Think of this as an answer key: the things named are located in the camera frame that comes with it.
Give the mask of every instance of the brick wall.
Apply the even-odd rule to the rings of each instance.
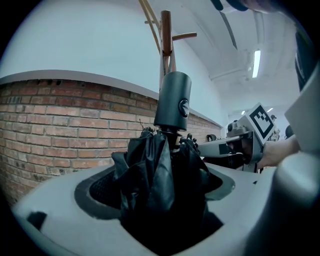
[[[140,121],[153,127],[157,109],[153,98],[70,80],[9,83],[0,95],[0,185],[10,204],[53,176],[111,164],[140,136]],[[198,142],[220,134],[195,115],[188,123]]]

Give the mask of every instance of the black mesh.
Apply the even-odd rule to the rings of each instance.
[[[94,182],[90,189],[90,196],[104,204],[116,209],[120,209],[121,195],[120,189],[114,183],[114,171]]]

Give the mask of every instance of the fluorescent light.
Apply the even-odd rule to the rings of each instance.
[[[254,52],[254,64],[253,64],[252,78],[256,78],[258,76],[259,65],[260,65],[260,56],[261,56],[261,51],[256,50]]]

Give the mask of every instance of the white wall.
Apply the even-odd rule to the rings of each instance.
[[[158,92],[159,54],[144,21],[140,8],[117,2],[45,0],[12,37],[0,62],[0,78],[37,70],[79,71]],[[174,49],[177,70],[192,80],[190,107],[225,125],[220,95],[200,59],[183,40]]]

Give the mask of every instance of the wall trim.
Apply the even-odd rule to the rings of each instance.
[[[74,71],[74,70],[44,69],[44,70],[32,70],[32,71],[10,74],[0,78],[0,85],[17,82],[17,81],[34,80],[34,79],[61,79],[61,80],[83,81],[88,83],[112,86],[119,89],[130,91],[136,94],[141,94],[156,100],[159,99],[159,93],[152,91],[150,89],[144,88],[142,86],[139,86],[137,84],[116,79],[106,75]],[[223,128],[223,126],[220,125],[219,123],[193,110],[192,108],[190,109],[190,113],[204,120],[207,120],[220,128]]]

